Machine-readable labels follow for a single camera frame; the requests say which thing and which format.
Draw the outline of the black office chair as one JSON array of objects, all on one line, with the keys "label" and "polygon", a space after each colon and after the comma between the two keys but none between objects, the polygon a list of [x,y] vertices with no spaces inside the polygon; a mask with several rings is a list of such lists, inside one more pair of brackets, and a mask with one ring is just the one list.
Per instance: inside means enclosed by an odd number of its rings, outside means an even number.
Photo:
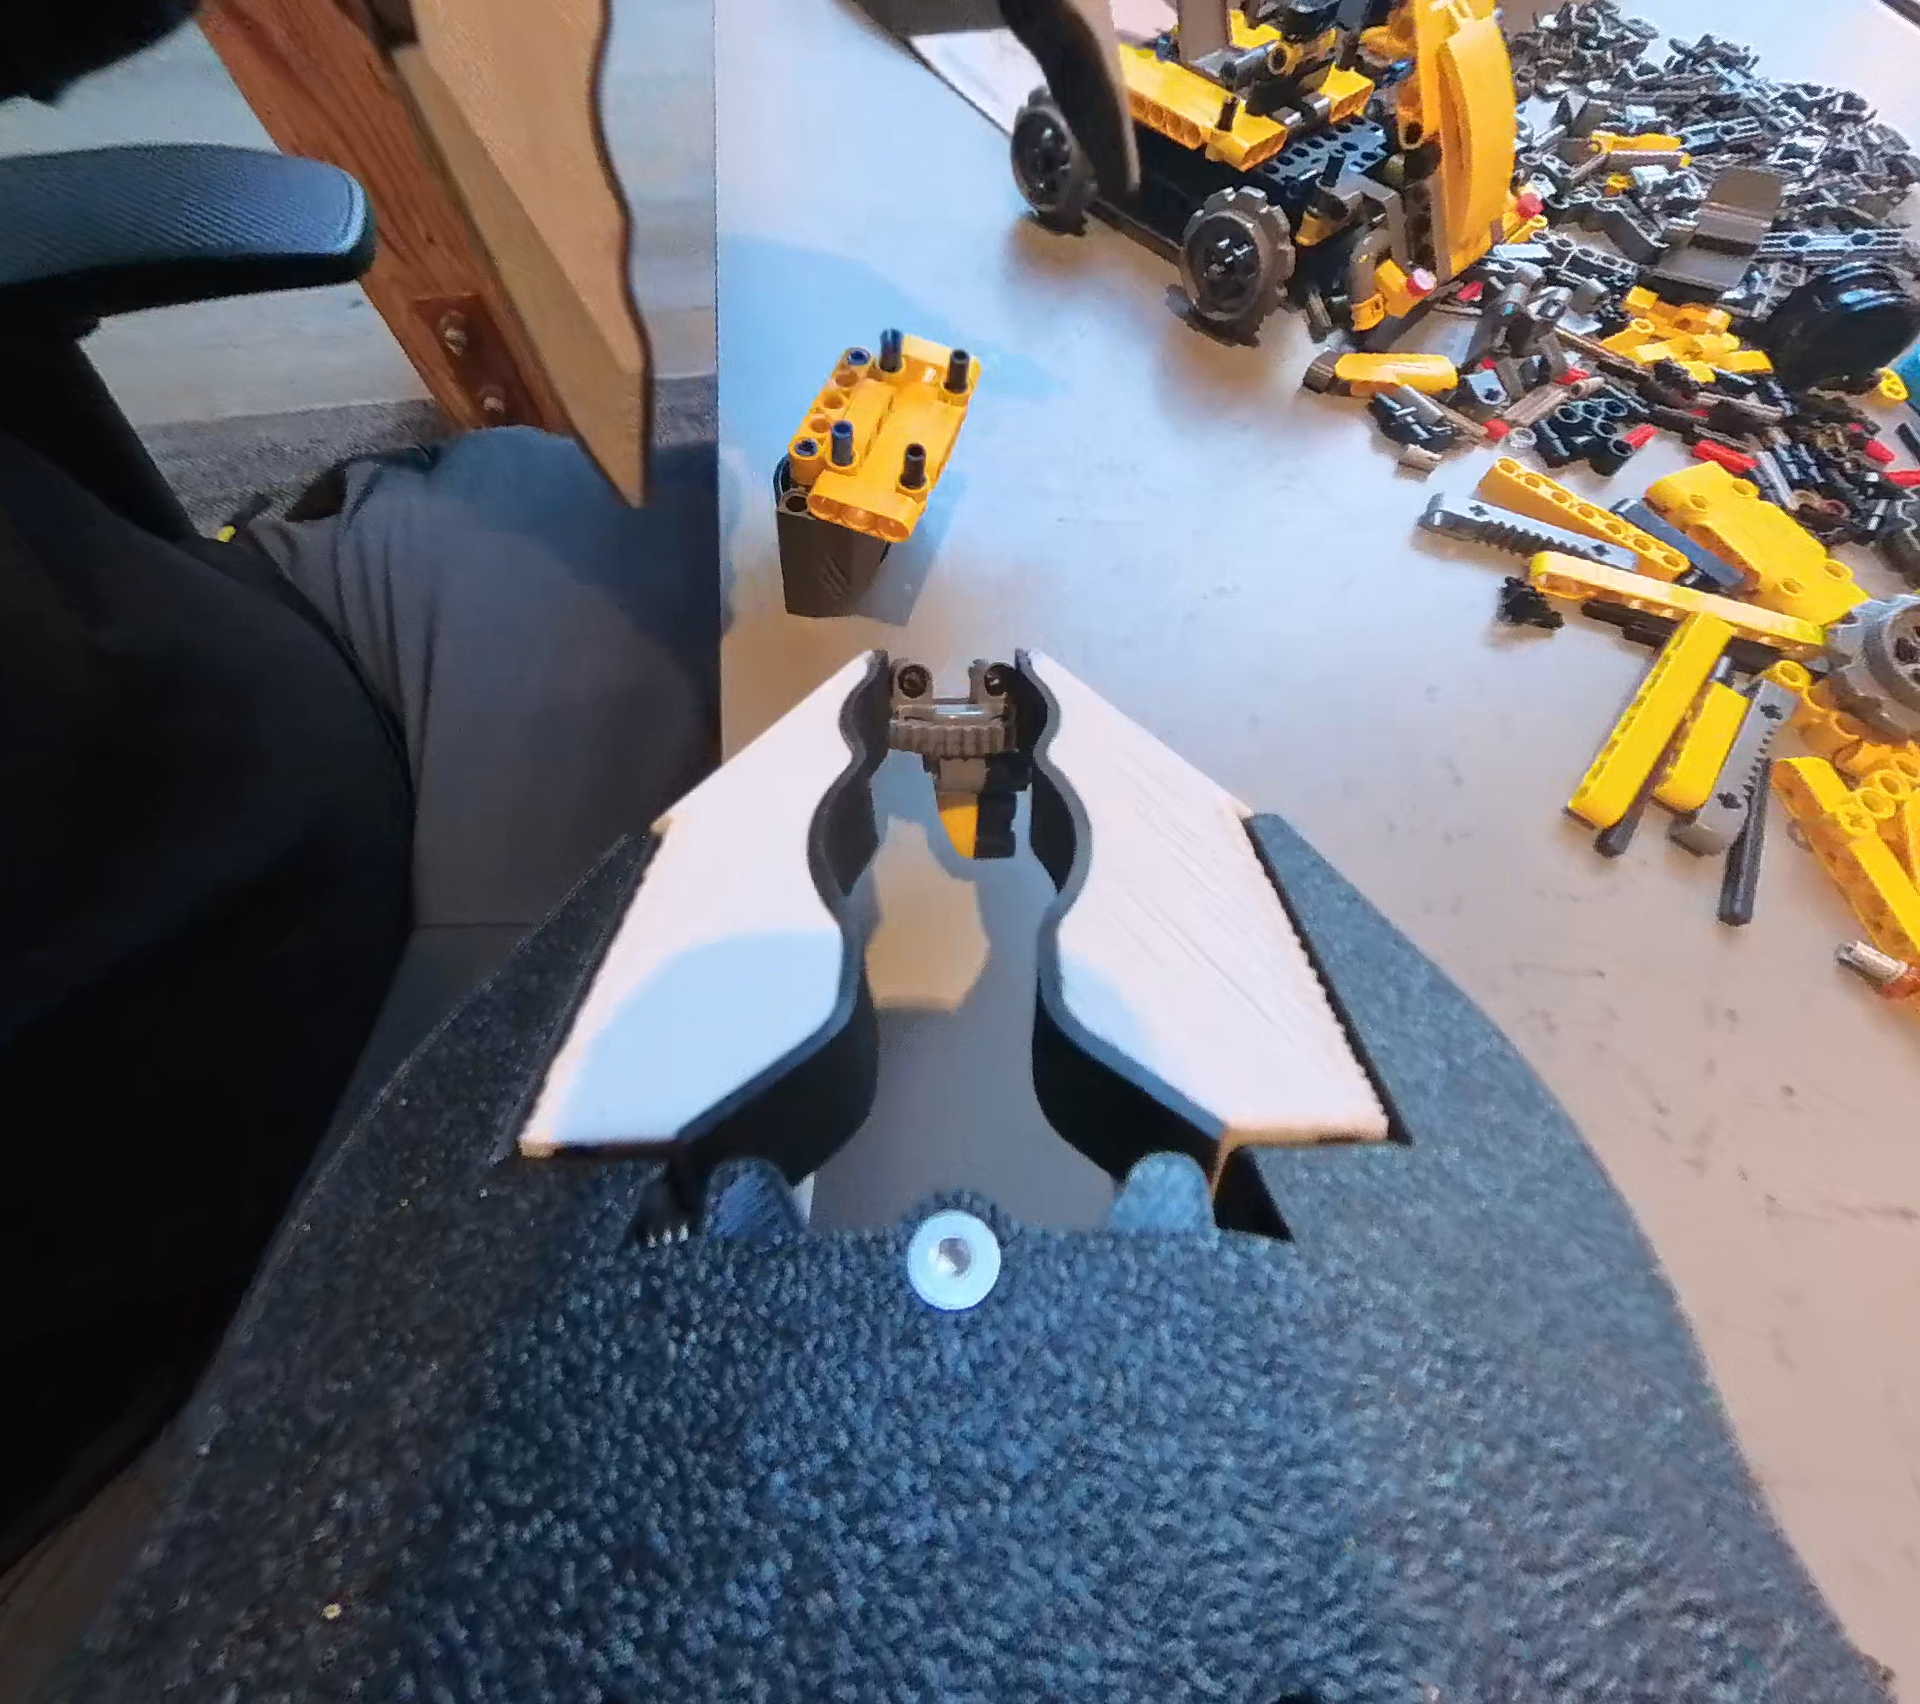
[{"label": "black office chair", "polygon": [[103,319],[358,281],[377,232],[358,180],[215,144],[2,159],[2,424],[136,528],[189,515],[84,354]]}]

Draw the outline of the yellow frame block assembly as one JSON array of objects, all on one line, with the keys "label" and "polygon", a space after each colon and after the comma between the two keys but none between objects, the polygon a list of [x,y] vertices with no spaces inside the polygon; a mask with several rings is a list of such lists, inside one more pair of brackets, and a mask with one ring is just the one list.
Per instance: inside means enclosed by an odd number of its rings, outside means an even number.
[{"label": "yellow frame block assembly", "polygon": [[772,477],[787,613],[823,619],[858,608],[920,525],[979,374],[965,347],[897,327],[838,356]]}]

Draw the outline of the person's black top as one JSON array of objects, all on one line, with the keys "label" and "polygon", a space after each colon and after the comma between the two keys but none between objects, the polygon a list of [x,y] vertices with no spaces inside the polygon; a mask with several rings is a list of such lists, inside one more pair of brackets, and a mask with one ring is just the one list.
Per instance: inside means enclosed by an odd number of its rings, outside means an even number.
[{"label": "person's black top", "polygon": [[189,1395],[412,930],[392,721],[252,550],[3,438],[2,1524]]}]

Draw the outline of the yellow black toy vehicle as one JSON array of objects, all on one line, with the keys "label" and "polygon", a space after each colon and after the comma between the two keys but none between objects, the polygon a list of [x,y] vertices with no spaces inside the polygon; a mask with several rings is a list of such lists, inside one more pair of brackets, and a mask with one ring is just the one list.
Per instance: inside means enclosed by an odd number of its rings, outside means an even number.
[{"label": "yellow black toy vehicle", "polygon": [[1536,233],[1517,186],[1520,101],[1495,0],[1176,0],[1118,49],[1137,181],[1108,192],[1047,88],[1009,134],[1016,183],[1049,230],[1091,208],[1152,240],[1213,332],[1254,340],[1289,298],[1390,344],[1499,244]]}]

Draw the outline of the grey wheel hub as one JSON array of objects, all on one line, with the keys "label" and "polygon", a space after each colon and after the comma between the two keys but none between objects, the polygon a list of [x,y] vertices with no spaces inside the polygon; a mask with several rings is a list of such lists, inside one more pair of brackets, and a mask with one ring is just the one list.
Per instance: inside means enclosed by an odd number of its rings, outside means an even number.
[{"label": "grey wheel hub", "polygon": [[1836,704],[1887,738],[1917,738],[1917,595],[1853,605],[1824,629]]}]

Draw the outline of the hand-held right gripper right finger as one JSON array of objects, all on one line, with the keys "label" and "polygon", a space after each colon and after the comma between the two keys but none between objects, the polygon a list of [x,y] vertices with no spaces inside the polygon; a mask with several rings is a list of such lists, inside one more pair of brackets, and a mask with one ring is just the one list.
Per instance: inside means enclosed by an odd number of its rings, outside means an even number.
[{"label": "hand-held right gripper right finger", "polygon": [[1254,812],[1046,652],[1017,684],[1055,885],[1029,1055],[1049,1126],[1116,1182],[1177,1154],[1212,1187],[1244,1150],[1385,1141]]}]

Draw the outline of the grey gear block assembly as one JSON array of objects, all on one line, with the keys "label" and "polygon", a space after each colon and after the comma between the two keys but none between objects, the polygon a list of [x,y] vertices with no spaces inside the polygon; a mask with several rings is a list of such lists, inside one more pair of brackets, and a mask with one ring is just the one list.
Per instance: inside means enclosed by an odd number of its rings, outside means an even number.
[{"label": "grey gear block assembly", "polygon": [[940,695],[920,659],[890,668],[887,747],[920,758],[960,858],[1009,859],[1034,777],[1035,695],[1012,659],[972,659],[961,694]]}]

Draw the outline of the black rubber tyre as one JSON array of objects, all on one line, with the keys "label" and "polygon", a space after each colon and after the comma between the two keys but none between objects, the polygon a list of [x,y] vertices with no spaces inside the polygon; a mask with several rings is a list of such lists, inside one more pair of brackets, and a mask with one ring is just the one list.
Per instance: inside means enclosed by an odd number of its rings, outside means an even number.
[{"label": "black rubber tyre", "polygon": [[1811,275],[1753,332],[1775,382],[1794,393],[1863,393],[1915,337],[1915,275],[1884,261],[1847,261]]}]

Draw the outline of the pile of loose building pieces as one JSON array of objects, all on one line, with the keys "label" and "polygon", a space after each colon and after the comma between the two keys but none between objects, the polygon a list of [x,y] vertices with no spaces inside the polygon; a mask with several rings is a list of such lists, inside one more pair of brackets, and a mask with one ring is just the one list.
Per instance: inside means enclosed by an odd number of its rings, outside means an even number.
[{"label": "pile of loose building pieces", "polygon": [[1836,961],[1915,1006],[1915,738],[1843,709],[1824,656],[1838,618],[1915,594],[1915,344],[1863,391],[1791,391],[1755,345],[1831,267],[1915,278],[1915,146],[1853,89],[1610,0],[1536,13],[1508,56],[1543,224],[1444,299],[1455,388],[1366,408],[1408,473],[1487,450],[1452,500],[1634,553],[1515,557],[1557,612],[1650,656],[1566,800],[1596,851],[1664,812],[1738,927],[1782,812],[1858,927]]}]

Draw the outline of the yellow curved panel piece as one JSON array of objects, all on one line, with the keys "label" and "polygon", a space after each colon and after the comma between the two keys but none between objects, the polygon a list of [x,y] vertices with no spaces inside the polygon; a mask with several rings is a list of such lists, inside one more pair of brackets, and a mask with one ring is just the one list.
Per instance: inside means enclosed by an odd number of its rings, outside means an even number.
[{"label": "yellow curved panel piece", "polygon": [[1306,391],[1318,395],[1372,397],[1405,388],[1424,395],[1444,395],[1459,382],[1459,370],[1434,351],[1367,351],[1328,347],[1313,356],[1301,376]]}]

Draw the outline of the grey toothed rack piece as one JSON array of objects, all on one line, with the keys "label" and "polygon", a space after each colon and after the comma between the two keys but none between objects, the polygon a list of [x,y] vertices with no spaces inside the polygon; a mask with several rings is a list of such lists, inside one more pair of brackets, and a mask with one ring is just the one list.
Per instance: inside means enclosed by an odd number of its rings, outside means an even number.
[{"label": "grey toothed rack piece", "polygon": [[1437,538],[1495,547],[1515,557],[1551,553],[1636,572],[1634,553],[1619,543],[1480,497],[1452,500],[1446,491],[1432,491],[1415,521]]}]

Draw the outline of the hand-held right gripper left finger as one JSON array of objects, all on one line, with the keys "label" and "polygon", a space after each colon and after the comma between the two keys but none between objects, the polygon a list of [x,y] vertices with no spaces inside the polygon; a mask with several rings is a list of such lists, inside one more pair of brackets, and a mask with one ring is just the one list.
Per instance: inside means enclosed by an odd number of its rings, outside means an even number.
[{"label": "hand-held right gripper left finger", "polygon": [[517,1134],[527,1159],[812,1171],[873,1097],[855,891],[877,848],[886,652],[671,803]]}]

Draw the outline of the light grey desk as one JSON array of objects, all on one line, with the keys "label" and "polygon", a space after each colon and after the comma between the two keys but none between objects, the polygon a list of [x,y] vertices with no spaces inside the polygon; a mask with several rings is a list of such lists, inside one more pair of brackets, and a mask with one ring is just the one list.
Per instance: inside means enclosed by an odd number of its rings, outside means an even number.
[{"label": "light grey desk", "polygon": [[[1034,225],[1006,134],[846,0],[714,0],[718,442],[736,484],[723,742],[849,656],[945,684],[1034,646],[1280,813],[1499,1021],[1662,1257],[1745,1460],[1853,1644],[1915,1700],[1915,1016],[1768,824],[1753,922],[1657,817],[1563,803],[1639,654],[1491,624],[1498,553],[1299,389],[1295,317],[1192,327],[1114,228]],[[970,347],[979,393],[875,610],[784,613],[765,481],[838,351]]]}]

